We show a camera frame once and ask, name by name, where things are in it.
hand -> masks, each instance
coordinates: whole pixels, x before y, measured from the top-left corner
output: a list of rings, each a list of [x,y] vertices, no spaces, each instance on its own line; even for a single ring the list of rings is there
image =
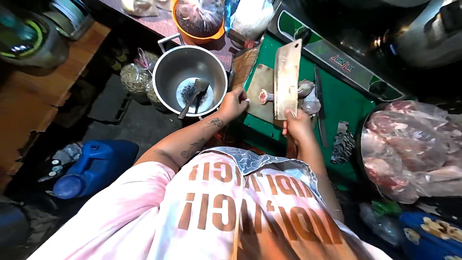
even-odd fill
[[[287,120],[284,121],[282,134],[286,136],[289,133],[297,146],[301,142],[309,141],[310,137],[313,136],[310,116],[301,109],[298,110],[297,117],[293,116],[290,109],[286,109],[285,113]]]
[[[241,115],[249,105],[249,102],[245,101],[246,99],[247,92],[241,87],[228,92],[218,109],[218,112],[224,117],[222,119],[231,121]]]

tattoo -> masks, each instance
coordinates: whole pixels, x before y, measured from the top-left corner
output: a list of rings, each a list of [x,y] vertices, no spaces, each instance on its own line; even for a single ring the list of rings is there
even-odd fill
[[[223,127],[223,125],[225,123],[223,123],[223,120],[221,120],[220,118],[214,118],[212,120],[210,120],[210,122],[208,123],[210,125],[216,125],[218,127]]]
[[[207,122],[204,122],[202,124],[206,124],[206,126],[204,128],[202,128],[203,132],[204,132],[205,128],[207,128],[207,127],[218,126],[219,128],[222,128],[225,125],[223,120],[221,120],[220,118],[212,118],[212,119],[210,119]],[[207,140],[205,138],[203,138],[203,137],[201,139],[198,139],[197,141],[195,141],[194,143],[191,144],[191,147],[188,150],[182,151],[181,156],[183,158],[185,158],[185,159],[191,158],[191,156],[193,156],[197,151],[199,151],[199,149],[201,149],[202,146],[204,146],[204,144],[206,142],[207,142]]]
[[[168,153],[166,153],[166,152],[164,152],[164,151],[162,151],[160,149],[154,149],[153,152],[157,153],[157,154],[160,154],[160,155],[162,155],[164,157],[167,157],[167,159],[172,161],[178,167],[178,169],[181,168],[181,166],[178,165],[178,163],[173,159],[173,157],[170,154],[168,154]]]
[[[202,148],[202,146],[204,146],[206,142],[207,140],[203,137],[201,139],[198,139],[196,142],[191,144],[189,150],[182,151],[181,156],[185,159],[191,158],[191,156],[193,156],[194,153],[196,153],[200,148]]]

cleaver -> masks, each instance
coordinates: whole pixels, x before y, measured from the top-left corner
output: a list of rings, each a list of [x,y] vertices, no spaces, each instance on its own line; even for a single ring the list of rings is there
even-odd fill
[[[302,39],[286,44],[276,51],[274,64],[274,119],[286,120],[289,108],[297,116],[298,71],[302,54]]]

cutting board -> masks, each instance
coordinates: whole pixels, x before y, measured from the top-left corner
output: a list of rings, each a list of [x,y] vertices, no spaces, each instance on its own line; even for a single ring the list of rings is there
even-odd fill
[[[258,96],[262,89],[268,91],[268,93],[274,93],[274,69],[258,64],[247,89],[247,98],[249,98],[247,113],[282,127],[282,121],[274,119],[274,103],[270,101],[265,105],[260,104]]]

wooden table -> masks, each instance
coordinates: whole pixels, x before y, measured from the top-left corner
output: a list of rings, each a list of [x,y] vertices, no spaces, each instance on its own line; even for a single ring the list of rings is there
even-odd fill
[[[98,22],[76,42],[54,72],[36,77],[17,70],[0,76],[0,194],[22,165],[21,159],[69,98],[69,89],[110,29]]]
[[[101,3],[113,8],[114,10],[123,14],[124,16],[130,17],[131,19],[137,21],[138,23],[142,24],[148,29],[159,34],[160,36],[168,37],[175,33],[178,33],[178,28],[175,24],[175,21],[172,18],[172,13],[170,11],[166,11],[166,10],[159,8],[158,9],[160,13],[159,16],[134,18],[124,13],[121,0],[95,0],[95,1],[100,1]],[[233,48],[233,45],[231,43],[231,40],[228,37],[224,36],[223,40],[225,41],[225,44],[219,45],[217,46],[217,48],[214,47],[214,49],[211,49],[208,46],[202,46],[202,47],[210,50],[213,54],[215,54],[218,57],[218,59],[221,61],[221,63],[223,64],[226,71],[230,71],[231,59],[232,59],[232,53],[230,52],[230,48]]]

